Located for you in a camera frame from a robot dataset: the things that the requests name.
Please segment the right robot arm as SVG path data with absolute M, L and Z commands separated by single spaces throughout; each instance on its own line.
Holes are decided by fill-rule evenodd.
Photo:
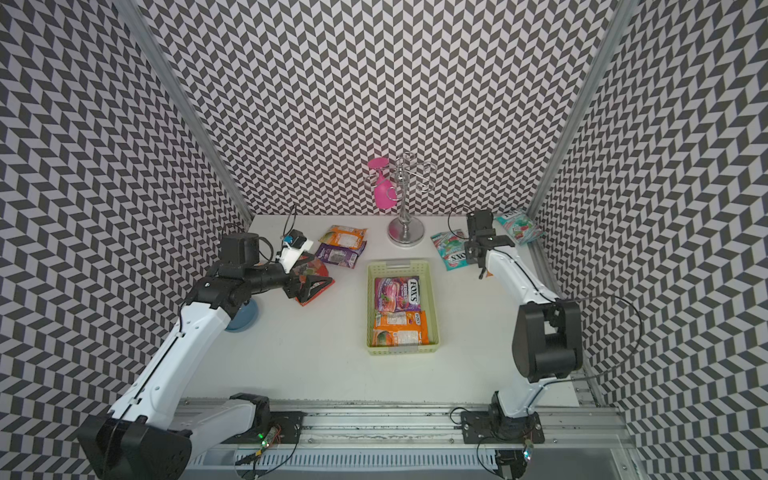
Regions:
M 570 380 L 583 365 L 581 310 L 562 299 L 528 268 L 513 240 L 500 235 L 489 210 L 466 215 L 467 261 L 491 274 L 511 297 L 515 314 L 511 352 L 518 379 L 496 391 L 491 412 L 500 421 L 532 415 L 545 389 Z

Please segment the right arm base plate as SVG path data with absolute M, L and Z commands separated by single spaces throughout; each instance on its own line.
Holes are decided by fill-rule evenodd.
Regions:
M 526 441 L 534 445 L 543 444 L 545 436 L 539 415 L 496 419 L 487 411 L 461 410 L 456 419 L 465 444 L 519 444 Z

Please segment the orange candy bag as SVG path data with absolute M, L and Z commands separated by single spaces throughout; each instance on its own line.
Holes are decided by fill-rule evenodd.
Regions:
M 366 229 L 332 225 L 321 237 L 320 242 L 333 247 L 357 250 L 365 242 L 366 233 Z

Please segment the pink purple Fox's berries bag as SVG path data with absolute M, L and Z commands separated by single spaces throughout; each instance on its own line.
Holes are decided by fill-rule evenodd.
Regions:
M 383 277 L 374 282 L 375 310 L 384 313 L 421 310 L 418 276 Z

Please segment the aluminium front rail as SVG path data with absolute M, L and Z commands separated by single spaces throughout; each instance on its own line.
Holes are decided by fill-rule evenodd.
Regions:
M 485 405 L 387 404 L 365 402 L 274 401 L 278 411 L 306 414 L 301 438 L 304 448 L 462 448 L 519 444 L 465 444 L 456 419 L 461 410 L 487 411 Z M 545 442 L 541 448 L 619 449 L 634 445 L 622 416 L 612 408 L 539 407 Z

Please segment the red 100 candy bag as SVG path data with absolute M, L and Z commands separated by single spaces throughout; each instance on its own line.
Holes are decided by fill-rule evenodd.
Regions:
M 299 277 L 300 287 L 296 300 L 301 306 L 307 306 L 335 283 L 325 263 L 311 253 L 304 253 L 292 272 Z

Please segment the blue bowl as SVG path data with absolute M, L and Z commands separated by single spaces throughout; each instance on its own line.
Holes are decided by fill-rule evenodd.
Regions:
M 240 333 L 249 329 L 259 317 L 259 307 L 255 299 L 251 298 L 239 309 L 231 319 L 225 330 L 230 333 Z

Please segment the light green plastic basket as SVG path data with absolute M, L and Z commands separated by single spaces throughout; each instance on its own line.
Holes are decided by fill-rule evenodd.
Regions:
M 366 347 L 373 356 L 433 353 L 440 331 L 430 265 L 422 259 L 367 266 Z

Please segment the teal mint bag in corner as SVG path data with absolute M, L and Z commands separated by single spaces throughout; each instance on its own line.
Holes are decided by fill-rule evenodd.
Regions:
M 495 220 L 516 246 L 526 245 L 543 237 L 544 230 L 522 210 L 500 214 Z

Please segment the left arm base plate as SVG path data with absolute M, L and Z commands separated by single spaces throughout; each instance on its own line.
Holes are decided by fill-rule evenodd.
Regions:
M 264 427 L 253 427 L 234 437 L 234 442 L 241 444 L 266 444 L 277 442 L 280 445 L 296 445 L 303 430 L 306 414 L 301 411 L 278 411 L 273 413 L 270 422 Z

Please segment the chrome glass holder stand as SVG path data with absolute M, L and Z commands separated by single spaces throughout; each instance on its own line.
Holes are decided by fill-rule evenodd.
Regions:
M 434 162 L 410 152 L 394 160 L 391 169 L 393 187 L 386 196 L 396 203 L 397 212 L 387 227 L 387 235 L 398 247 L 414 247 L 424 238 L 425 226 L 411 210 L 419 195 L 434 189 L 436 170 Z

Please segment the teal Fox's mint bag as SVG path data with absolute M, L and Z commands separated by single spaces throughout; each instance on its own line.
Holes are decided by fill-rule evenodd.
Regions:
M 447 271 L 468 265 L 465 252 L 466 240 L 463 238 L 461 230 L 457 233 L 439 232 L 432 235 L 430 239 Z

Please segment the pink plastic wine glass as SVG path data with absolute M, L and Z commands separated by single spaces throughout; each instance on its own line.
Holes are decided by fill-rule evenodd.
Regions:
M 380 210 L 389 210 L 397 205 L 397 194 L 394 184 L 385 171 L 389 168 L 389 159 L 378 157 L 368 162 L 368 167 L 376 175 L 374 186 L 374 202 Z

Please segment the orange Fox's fruits bag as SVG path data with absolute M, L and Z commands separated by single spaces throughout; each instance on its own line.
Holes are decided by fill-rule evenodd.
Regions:
M 423 311 L 379 312 L 374 317 L 374 347 L 427 345 L 427 316 Z

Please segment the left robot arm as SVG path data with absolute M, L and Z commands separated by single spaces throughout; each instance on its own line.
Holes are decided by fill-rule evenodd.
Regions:
M 269 446 L 278 427 L 267 397 L 236 394 L 225 403 L 175 425 L 182 394 L 208 349 L 257 295 L 279 289 L 305 300 L 311 288 L 294 271 L 310 259 L 312 241 L 292 230 L 276 259 L 262 258 L 261 238 L 226 235 L 219 258 L 192 287 L 170 334 L 138 379 L 102 415 L 76 432 L 100 479 L 177 479 L 190 460 L 237 435 L 251 432 Z

